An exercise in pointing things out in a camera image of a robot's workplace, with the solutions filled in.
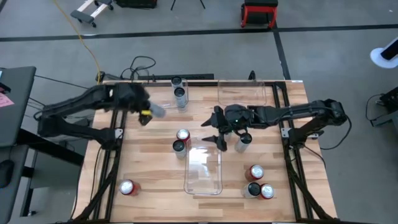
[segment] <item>black desk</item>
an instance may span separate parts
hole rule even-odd
[[[3,224],[10,220],[21,177],[32,178],[34,175],[33,168],[24,166],[29,148],[77,166],[82,165],[84,156],[21,129],[36,68],[21,67],[1,71],[0,82],[11,89],[6,96],[14,104],[0,108],[0,162],[8,159],[12,148],[11,159],[15,163],[11,183],[0,189],[0,224]],[[28,215],[32,194],[33,189],[29,184],[21,216]]]

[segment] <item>red stool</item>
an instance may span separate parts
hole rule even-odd
[[[244,0],[241,7],[241,27],[245,27],[246,23],[265,24],[268,22],[268,13],[272,13],[272,20],[268,27],[273,28],[277,16],[277,6],[278,0]]]

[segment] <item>black floor stripe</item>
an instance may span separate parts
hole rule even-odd
[[[274,33],[276,49],[278,50],[278,56],[280,61],[280,66],[282,67],[282,72],[286,80],[291,80],[289,68],[287,67],[286,56],[284,52],[284,47],[282,46],[282,41],[279,35],[279,29],[277,28],[277,24],[275,23],[275,29],[272,30]]]
[[[332,30],[372,30],[372,29],[398,29],[398,24],[384,25],[365,25],[365,26],[333,26],[333,27],[291,27],[278,28],[278,32],[314,32]],[[166,37],[179,35],[209,35],[209,34],[255,34],[269,32],[270,29],[218,29],[218,30],[189,30],[189,31],[170,31],[170,32],[139,32],[122,34],[95,34],[83,35],[84,39],[113,39],[126,37]],[[0,42],[20,42],[20,41],[44,41],[44,40],[77,40],[77,35],[55,35],[38,37],[0,37]]]
[[[190,31],[171,31],[171,32],[141,32],[123,34],[96,34],[83,35],[83,39],[112,39],[126,37],[165,37],[179,35],[208,35],[208,34],[255,34],[269,32],[270,29],[219,29],[219,30],[190,30]],[[0,42],[12,41],[43,41],[43,40],[77,40],[77,35],[57,35],[40,37],[0,37]]]
[[[363,25],[363,26],[330,26],[330,27],[292,27],[279,28],[279,32],[311,32],[333,30],[372,30],[372,29],[398,29],[398,24]]]

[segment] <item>yellow object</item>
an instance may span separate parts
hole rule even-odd
[[[150,110],[143,110],[143,111],[141,111],[141,114],[142,115],[146,115],[146,116],[150,116],[150,115],[152,115],[152,112],[150,112]]]
[[[101,70],[100,70],[100,65],[98,65],[97,59],[95,58],[94,54],[92,53],[92,51],[86,46],[85,42],[83,41],[83,39],[81,38],[81,35],[79,34],[79,31],[76,29],[76,27],[73,25],[72,21],[69,19],[69,17],[65,14],[65,12],[61,9],[61,7],[58,5],[57,0],[53,0],[54,4],[57,6],[57,8],[62,12],[63,16],[65,16],[65,18],[67,18],[67,21],[70,23],[70,25],[72,26],[72,28],[75,30],[75,32],[77,33],[77,36],[79,36],[79,40],[81,42],[81,44],[83,44],[83,46],[85,46],[85,48],[89,51],[89,53],[91,54],[91,56],[93,56],[93,59],[95,61],[95,65],[97,66],[97,71],[98,71],[98,81],[97,84],[100,84],[100,75],[101,75]]]

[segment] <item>pink paper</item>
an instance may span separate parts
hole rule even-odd
[[[12,102],[6,95],[0,93],[0,108],[3,106],[9,106],[13,105],[14,102]]]

